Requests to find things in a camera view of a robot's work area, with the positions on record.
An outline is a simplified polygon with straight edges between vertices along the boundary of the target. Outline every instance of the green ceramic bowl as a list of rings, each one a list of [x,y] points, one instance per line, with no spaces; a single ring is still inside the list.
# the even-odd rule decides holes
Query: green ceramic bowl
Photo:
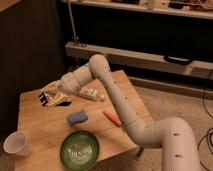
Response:
[[[93,166],[99,155],[97,138],[88,131],[68,135],[60,151],[63,165],[71,171],[85,171]]]

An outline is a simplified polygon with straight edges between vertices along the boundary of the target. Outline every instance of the carrot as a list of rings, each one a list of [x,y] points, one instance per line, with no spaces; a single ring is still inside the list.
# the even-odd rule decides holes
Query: carrot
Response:
[[[117,114],[114,114],[112,112],[103,110],[103,114],[117,127],[121,126],[121,121],[118,118]]]

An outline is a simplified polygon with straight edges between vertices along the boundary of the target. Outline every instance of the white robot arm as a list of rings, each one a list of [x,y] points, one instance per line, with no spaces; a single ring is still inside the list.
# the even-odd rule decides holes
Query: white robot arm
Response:
[[[62,76],[60,89],[66,94],[77,94],[95,78],[104,85],[130,139],[143,148],[162,148],[163,171],[201,171],[194,134],[188,123],[168,118],[146,124],[113,80],[102,55],[92,56],[86,65]]]

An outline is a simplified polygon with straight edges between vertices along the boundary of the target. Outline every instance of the paper cup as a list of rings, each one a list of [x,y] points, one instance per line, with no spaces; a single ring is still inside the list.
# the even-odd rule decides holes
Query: paper cup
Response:
[[[32,152],[32,145],[25,132],[16,131],[10,134],[3,145],[4,151],[9,154],[26,157]]]

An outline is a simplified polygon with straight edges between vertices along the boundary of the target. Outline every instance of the black cable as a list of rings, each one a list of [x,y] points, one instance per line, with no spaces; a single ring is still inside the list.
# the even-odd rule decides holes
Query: black cable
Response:
[[[208,75],[208,78],[207,78],[207,81],[206,81],[206,85],[205,85],[205,87],[203,88],[203,90],[204,90],[204,91],[203,91],[203,107],[204,107],[206,113],[207,113],[207,114],[209,115],[209,117],[211,117],[211,118],[213,118],[213,114],[211,114],[211,113],[209,112],[209,110],[207,109],[207,107],[206,107],[206,104],[205,104],[205,95],[206,95],[206,89],[207,89],[209,80],[211,80],[212,73],[213,73],[213,69],[209,72],[209,75]],[[206,139],[206,142],[207,142],[209,151],[210,151],[211,154],[213,155],[213,128],[210,128],[210,129],[207,131],[206,135],[204,135],[204,136],[200,139],[200,141],[199,141],[199,143],[198,143],[198,146],[197,146],[198,151],[199,151],[200,145],[201,145],[201,143],[203,142],[204,139]],[[201,166],[202,166],[206,171],[211,171],[209,168],[206,167],[206,165],[205,165],[202,161],[200,161],[200,164],[201,164]]]
[[[204,136],[200,139],[200,141],[199,141],[199,143],[198,143],[198,146],[197,146],[198,151],[200,150],[200,145],[201,145],[201,143],[203,142],[204,139],[206,139],[208,148],[209,148],[211,154],[213,155],[213,128],[210,128],[210,129],[207,131],[206,135],[204,135]],[[201,166],[202,166],[206,171],[211,171],[210,169],[208,169],[208,168],[205,166],[205,164],[203,164],[202,161],[200,161],[200,164],[201,164]]]
[[[213,69],[210,71],[208,79],[207,79],[207,82],[206,82],[206,86],[204,87],[204,91],[203,91],[203,107],[204,107],[206,113],[213,119],[213,114],[211,114],[209,112],[209,110],[207,109],[206,104],[205,104],[206,89],[207,89],[207,85],[209,83],[209,80],[211,79],[212,73],[213,73]]]

